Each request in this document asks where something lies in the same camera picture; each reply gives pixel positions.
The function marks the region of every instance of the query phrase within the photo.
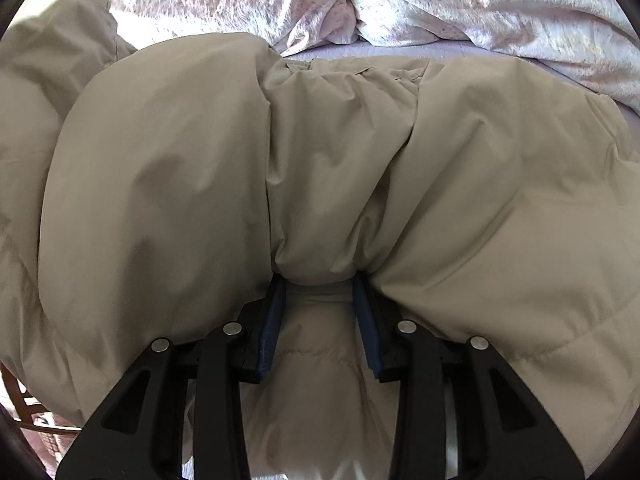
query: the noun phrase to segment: metal screw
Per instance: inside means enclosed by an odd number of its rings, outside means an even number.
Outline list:
[[[237,335],[242,332],[242,325],[232,321],[231,323],[227,323],[222,330],[227,335]]]
[[[169,348],[169,340],[161,337],[160,339],[156,339],[151,343],[151,349],[154,352],[164,352]]]
[[[471,338],[471,346],[476,350],[486,350],[489,348],[489,342],[481,335],[475,335]]]
[[[416,326],[413,321],[403,319],[398,323],[398,330],[403,334],[412,334],[415,332]]]

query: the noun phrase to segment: round metal joint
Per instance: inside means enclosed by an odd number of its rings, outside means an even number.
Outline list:
[[[489,348],[489,342],[481,335],[475,335],[471,338],[471,346],[476,350],[486,350]]]
[[[238,335],[242,332],[242,325],[238,322],[232,321],[231,323],[227,323],[222,330],[227,335]]]
[[[413,321],[403,319],[398,323],[398,330],[403,334],[412,334],[415,332],[416,326]]]
[[[151,349],[154,352],[164,352],[169,348],[169,340],[161,337],[160,339],[156,339],[151,343]]]

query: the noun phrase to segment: mattress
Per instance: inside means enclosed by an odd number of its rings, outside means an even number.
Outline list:
[[[314,58],[337,59],[339,57],[370,57],[370,56],[410,56],[410,57],[431,57],[433,59],[448,59],[451,57],[466,56],[506,56],[498,52],[491,52],[475,46],[470,41],[447,41],[440,40],[435,43],[412,46],[373,46],[367,41],[357,41],[347,45],[327,45],[305,50],[299,54],[289,56],[288,59],[299,59],[311,61]],[[554,74],[560,79],[573,85],[581,86],[561,73],[549,68],[535,59],[527,61],[538,65],[547,72]],[[628,106],[616,102],[620,112],[629,125],[634,147],[640,151],[640,117]]]

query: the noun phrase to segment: blue rubber pad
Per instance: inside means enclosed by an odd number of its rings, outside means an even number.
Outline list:
[[[260,332],[257,371],[261,379],[264,379],[269,370],[271,370],[286,300],[286,281],[284,278],[280,278],[273,291],[271,304],[264,319],[262,332]]]
[[[358,326],[364,353],[367,357],[367,365],[373,371],[373,376],[378,379],[382,373],[382,358],[380,357],[380,335],[373,319],[371,306],[364,290],[364,284],[360,276],[353,279],[353,308],[356,311]]]

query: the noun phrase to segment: khaki garment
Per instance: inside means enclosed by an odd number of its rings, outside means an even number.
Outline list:
[[[275,270],[273,370],[243,390],[252,474],[386,478],[397,390],[360,347],[364,269],[435,333],[489,338],[587,472],[608,455],[640,400],[640,168],[611,99],[518,59],[307,64],[246,34],[99,72],[129,51],[91,8],[100,33],[71,16],[30,54],[76,62],[0,104],[0,359],[35,395],[86,420],[150,341],[204,336]],[[17,34],[3,94],[44,70],[15,68]]]

